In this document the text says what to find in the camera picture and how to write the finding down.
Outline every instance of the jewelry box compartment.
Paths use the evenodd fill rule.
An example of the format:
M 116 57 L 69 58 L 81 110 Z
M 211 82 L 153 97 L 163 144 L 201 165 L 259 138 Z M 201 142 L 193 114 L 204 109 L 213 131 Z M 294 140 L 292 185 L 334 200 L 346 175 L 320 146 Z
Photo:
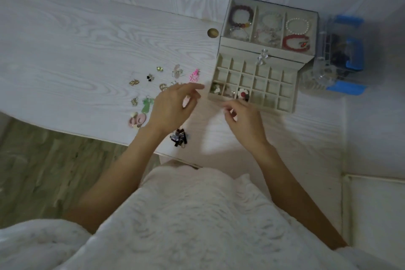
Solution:
M 220 45 L 307 63 L 316 52 L 318 13 L 258 0 L 230 0 Z
M 249 95 L 248 102 L 261 111 L 292 113 L 300 63 L 269 56 L 257 64 L 258 54 L 220 47 L 208 98 L 226 101 Z

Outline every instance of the white wooden table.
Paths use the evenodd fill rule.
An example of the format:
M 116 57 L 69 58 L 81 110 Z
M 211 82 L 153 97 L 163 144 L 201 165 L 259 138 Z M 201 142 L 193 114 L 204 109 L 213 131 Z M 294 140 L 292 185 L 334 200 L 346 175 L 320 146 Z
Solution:
M 96 0 L 0 0 L 0 110 L 48 129 L 128 145 L 127 125 L 142 99 L 170 84 L 178 63 L 187 82 L 213 74 L 219 23 Z M 162 66 L 163 72 L 156 67 Z M 146 76 L 155 76 L 148 82 Z M 129 81 L 140 83 L 130 86 Z M 165 139 L 157 153 L 237 177 L 250 173 L 268 194 L 256 162 L 236 141 L 207 88 L 184 125 L 186 147 Z M 133 108 L 130 100 L 138 96 Z M 321 210 L 341 230 L 342 100 L 298 94 L 295 113 L 262 113 L 268 139 Z

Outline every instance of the green jade earring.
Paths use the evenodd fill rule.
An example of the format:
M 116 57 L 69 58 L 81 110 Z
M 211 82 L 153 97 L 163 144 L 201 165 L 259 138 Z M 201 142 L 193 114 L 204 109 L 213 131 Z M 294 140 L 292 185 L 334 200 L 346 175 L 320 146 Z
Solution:
M 150 106 L 151 106 L 151 104 L 153 105 L 153 103 L 154 103 L 154 99 L 153 98 L 145 98 L 144 100 L 143 100 L 143 104 L 144 104 L 144 106 L 143 106 L 143 108 L 142 108 L 142 113 L 148 113 L 149 112 L 149 109 L 150 109 Z

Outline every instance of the white pearl bracelet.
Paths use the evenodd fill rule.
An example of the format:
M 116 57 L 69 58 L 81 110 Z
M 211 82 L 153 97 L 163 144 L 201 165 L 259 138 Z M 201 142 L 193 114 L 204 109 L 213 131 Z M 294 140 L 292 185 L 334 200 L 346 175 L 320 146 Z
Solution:
M 306 22 L 306 30 L 305 30 L 304 32 L 302 32 L 302 33 L 293 32 L 293 31 L 288 27 L 288 26 L 290 25 L 290 23 L 291 23 L 293 20 L 302 20 L 303 22 Z M 309 21 L 307 21 L 306 19 L 303 19 L 303 18 L 299 18 L 299 17 L 290 18 L 290 19 L 287 20 L 287 22 L 286 22 L 286 29 L 287 29 L 290 33 L 292 33 L 292 34 L 297 34 L 297 35 L 306 34 L 306 33 L 309 31 Z

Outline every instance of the forearm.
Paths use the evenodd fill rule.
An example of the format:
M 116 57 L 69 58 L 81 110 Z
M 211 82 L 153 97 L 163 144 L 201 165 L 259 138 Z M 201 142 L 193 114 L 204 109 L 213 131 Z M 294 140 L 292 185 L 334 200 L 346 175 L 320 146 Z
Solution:
M 63 218 L 94 233 L 138 188 L 146 165 L 163 138 L 154 128 L 139 129 L 126 151 Z
M 260 146 L 252 155 L 263 172 L 274 204 L 297 219 L 332 250 L 347 246 L 342 236 L 287 169 L 273 146 Z

